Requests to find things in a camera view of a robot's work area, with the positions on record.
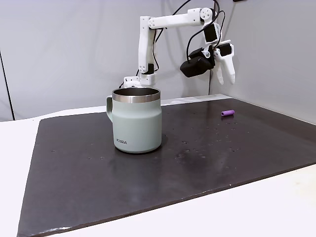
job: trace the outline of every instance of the mug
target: mug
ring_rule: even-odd
[[[116,89],[107,97],[114,145],[127,153],[145,153],[161,145],[160,90],[147,87]]]

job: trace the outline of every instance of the dark table surface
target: dark table surface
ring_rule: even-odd
[[[316,162],[312,124],[235,99],[162,110],[162,146],[143,155],[114,147],[105,113],[42,120],[18,236],[112,221]]]

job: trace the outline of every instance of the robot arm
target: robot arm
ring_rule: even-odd
[[[214,45],[217,44],[220,38],[220,26],[213,22],[216,12],[210,8],[194,8],[189,9],[187,14],[163,16],[163,17],[140,17],[140,37],[138,48],[138,69],[140,76],[125,77],[124,87],[131,86],[146,86],[153,87],[156,84],[155,72],[154,72],[154,56],[153,47],[155,31],[157,29],[172,28],[180,26],[202,26],[204,29],[205,48],[200,48],[192,52],[189,57],[191,60],[184,62],[181,66],[182,72],[187,77],[197,76],[205,73],[207,70],[214,68],[215,61],[222,63],[225,69],[229,68],[230,75],[234,70],[233,62],[231,60],[233,56],[233,45],[231,57],[229,55],[221,55],[222,51],[218,48],[221,47],[221,43],[218,44],[218,48],[213,51]]]

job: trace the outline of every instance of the gray wall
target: gray wall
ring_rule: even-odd
[[[235,46],[236,83],[230,85],[224,75],[220,86],[213,77],[211,93],[316,123],[316,1],[219,3],[226,10],[226,24],[231,17],[225,39]]]
[[[105,105],[138,68],[139,17],[172,14],[184,0],[0,0],[0,45],[17,119]],[[189,8],[212,7],[194,0]],[[190,36],[199,27],[166,30],[156,47],[162,98],[208,94],[209,73],[186,78]],[[202,45],[196,37],[190,50]]]
[[[12,120],[9,98],[6,91],[2,64],[0,61],[0,122]]]

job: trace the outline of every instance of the purple object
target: purple object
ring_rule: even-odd
[[[227,110],[222,112],[222,117],[233,115],[235,113],[234,110]]]

